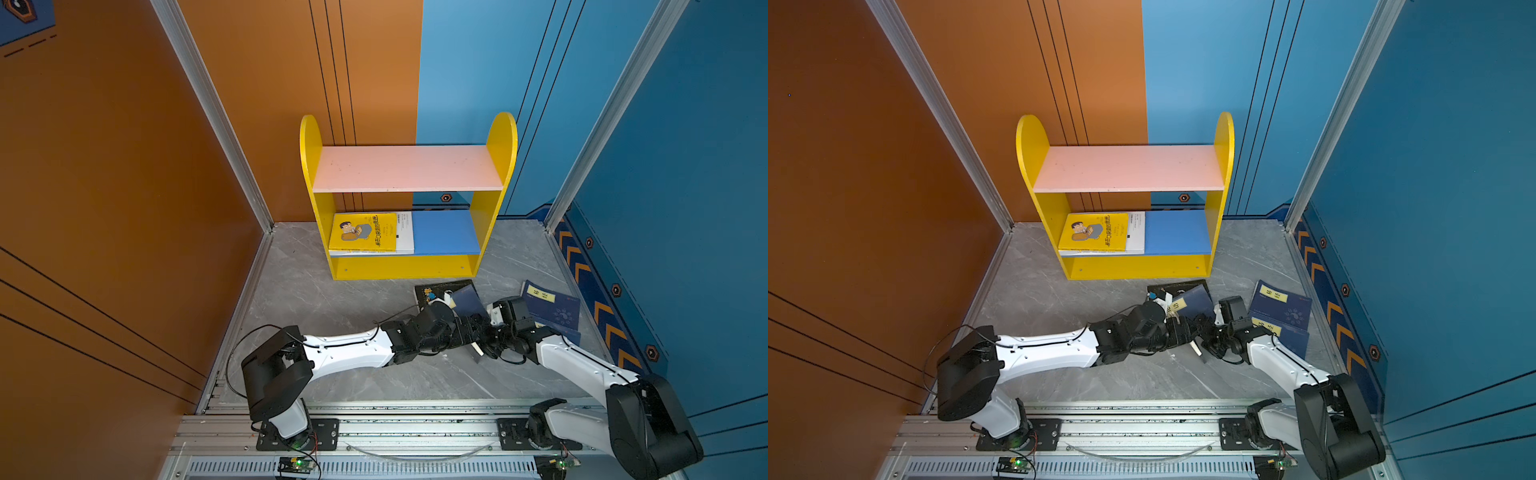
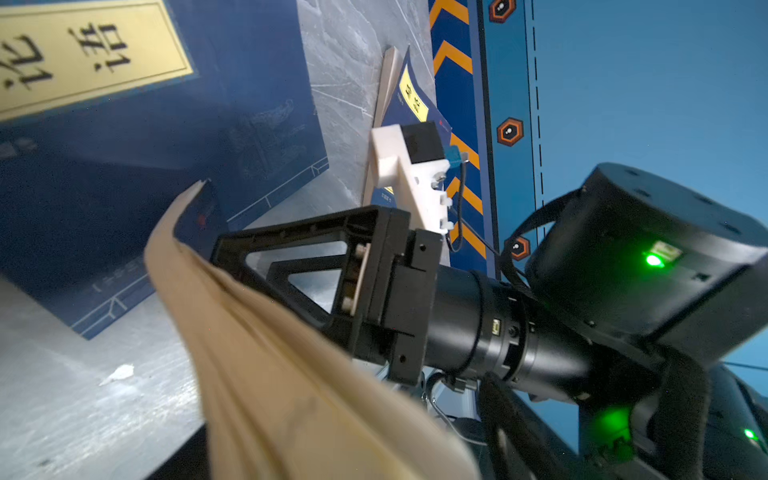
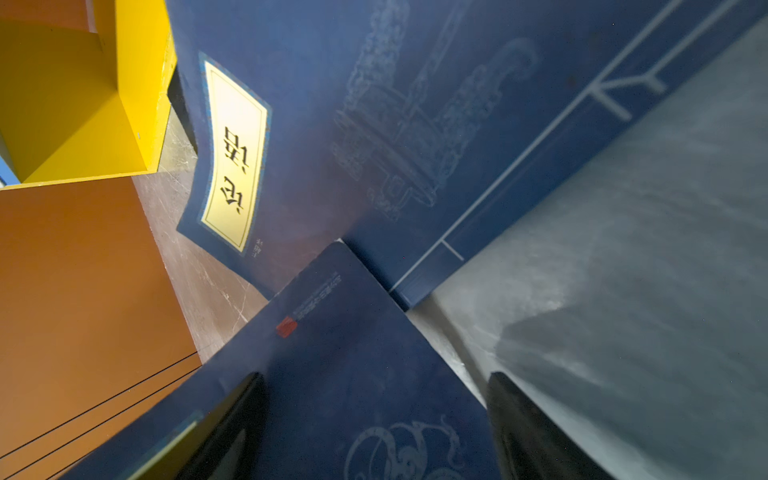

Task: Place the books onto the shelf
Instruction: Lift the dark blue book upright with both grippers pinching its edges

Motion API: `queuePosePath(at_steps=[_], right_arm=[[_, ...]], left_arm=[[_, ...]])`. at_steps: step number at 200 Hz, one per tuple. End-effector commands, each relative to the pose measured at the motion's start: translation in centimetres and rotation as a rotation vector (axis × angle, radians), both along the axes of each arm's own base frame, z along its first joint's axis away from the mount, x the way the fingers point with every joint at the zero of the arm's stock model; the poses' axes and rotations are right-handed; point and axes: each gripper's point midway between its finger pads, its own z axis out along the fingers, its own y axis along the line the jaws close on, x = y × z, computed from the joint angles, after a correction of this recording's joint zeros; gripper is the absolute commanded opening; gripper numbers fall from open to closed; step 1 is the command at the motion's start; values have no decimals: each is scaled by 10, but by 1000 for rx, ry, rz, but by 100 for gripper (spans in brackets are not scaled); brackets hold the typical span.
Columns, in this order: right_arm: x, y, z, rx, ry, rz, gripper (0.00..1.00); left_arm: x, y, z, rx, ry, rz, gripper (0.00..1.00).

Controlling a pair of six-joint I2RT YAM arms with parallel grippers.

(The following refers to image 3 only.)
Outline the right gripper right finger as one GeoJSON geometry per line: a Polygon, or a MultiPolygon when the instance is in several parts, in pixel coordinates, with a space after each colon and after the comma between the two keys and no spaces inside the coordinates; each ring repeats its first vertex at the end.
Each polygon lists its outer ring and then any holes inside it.
{"type": "Polygon", "coordinates": [[[488,380],[487,412],[504,479],[613,479],[502,372],[488,380]]]}

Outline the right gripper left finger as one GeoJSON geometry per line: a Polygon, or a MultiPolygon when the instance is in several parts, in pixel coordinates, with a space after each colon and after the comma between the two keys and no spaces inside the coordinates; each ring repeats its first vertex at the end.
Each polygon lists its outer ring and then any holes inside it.
{"type": "Polygon", "coordinates": [[[252,372],[205,418],[214,419],[176,479],[250,479],[267,417],[267,388],[252,372]]]}

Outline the navy book yellow label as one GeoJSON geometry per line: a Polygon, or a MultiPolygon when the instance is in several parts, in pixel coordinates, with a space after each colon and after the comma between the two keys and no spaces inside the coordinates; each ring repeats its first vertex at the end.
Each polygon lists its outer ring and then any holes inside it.
{"type": "Polygon", "coordinates": [[[349,247],[327,246],[180,387],[68,472],[176,479],[250,373],[266,426],[250,479],[496,479],[487,413],[349,247]]]}

